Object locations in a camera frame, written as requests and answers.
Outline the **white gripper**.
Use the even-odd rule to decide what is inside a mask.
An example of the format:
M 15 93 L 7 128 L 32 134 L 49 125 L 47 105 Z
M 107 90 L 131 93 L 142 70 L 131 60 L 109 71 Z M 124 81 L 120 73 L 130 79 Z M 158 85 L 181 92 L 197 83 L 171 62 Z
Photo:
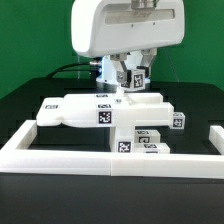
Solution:
M 119 83 L 129 82 L 127 52 L 142 50 L 140 67 L 150 69 L 155 48 L 181 43 L 184 32 L 183 0 L 75 0 L 72 5 L 73 49 L 89 58 L 111 55 Z

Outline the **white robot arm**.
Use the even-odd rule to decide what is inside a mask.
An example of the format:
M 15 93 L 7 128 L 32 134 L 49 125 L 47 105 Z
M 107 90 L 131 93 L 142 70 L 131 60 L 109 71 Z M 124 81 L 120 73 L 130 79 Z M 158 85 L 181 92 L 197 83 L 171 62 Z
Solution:
M 157 49 L 184 37 L 183 0 L 75 0 L 72 46 L 101 60 L 101 83 L 126 91 L 145 88 Z

